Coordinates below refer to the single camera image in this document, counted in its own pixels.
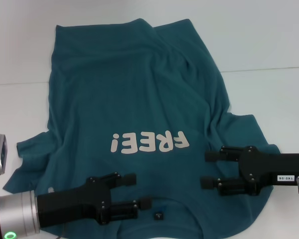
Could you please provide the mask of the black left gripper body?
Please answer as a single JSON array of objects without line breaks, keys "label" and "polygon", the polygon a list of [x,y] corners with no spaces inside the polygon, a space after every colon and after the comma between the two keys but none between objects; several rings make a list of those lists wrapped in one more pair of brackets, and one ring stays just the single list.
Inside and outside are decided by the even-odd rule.
[{"label": "black left gripper body", "polygon": [[110,222],[112,175],[90,177],[82,186],[37,196],[37,212],[41,228],[95,219],[99,224]]}]

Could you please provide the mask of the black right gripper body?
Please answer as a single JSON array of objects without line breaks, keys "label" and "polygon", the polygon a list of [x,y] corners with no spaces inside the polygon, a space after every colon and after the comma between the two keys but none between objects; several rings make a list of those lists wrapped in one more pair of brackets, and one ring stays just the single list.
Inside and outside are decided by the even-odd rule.
[{"label": "black right gripper body", "polygon": [[264,153],[249,147],[242,152],[238,165],[248,195],[259,195],[262,188],[273,185],[297,186],[299,193],[299,153]]}]

